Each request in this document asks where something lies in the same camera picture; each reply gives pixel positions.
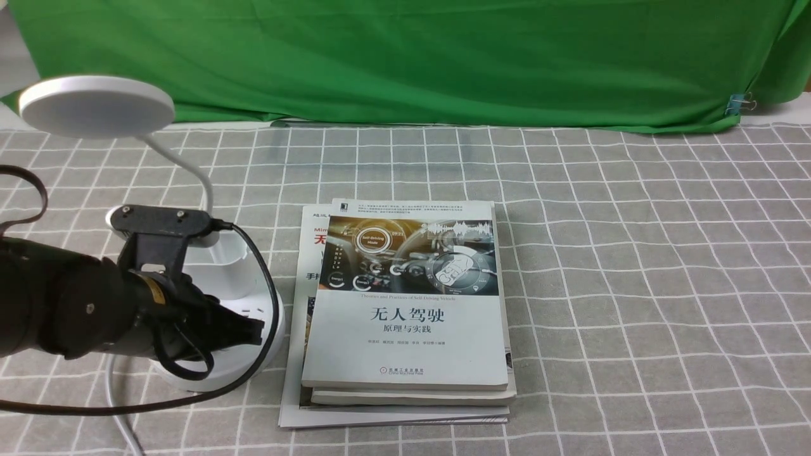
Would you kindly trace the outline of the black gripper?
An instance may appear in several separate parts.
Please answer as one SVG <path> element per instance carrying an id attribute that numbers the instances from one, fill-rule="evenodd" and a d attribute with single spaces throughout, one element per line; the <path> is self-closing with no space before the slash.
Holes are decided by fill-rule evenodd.
<path id="1" fill-rule="evenodd" d="M 168 282 L 152 272 L 122 271 L 124 323 L 118 354 L 159 362 L 202 361 L 214 351 L 260 346 L 264 321 L 219 304 L 188 275 Z"/>

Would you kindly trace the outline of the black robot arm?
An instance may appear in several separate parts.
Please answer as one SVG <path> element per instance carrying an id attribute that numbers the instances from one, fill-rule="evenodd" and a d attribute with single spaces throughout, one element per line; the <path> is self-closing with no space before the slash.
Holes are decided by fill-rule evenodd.
<path id="1" fill-rule="evenodd" d="M 193 360 L 259 345 L 264 323 L 231 311 L 188 275 L 170 282 L 109 258 L 2 238 L 2 356 L 40 350 Z"/>

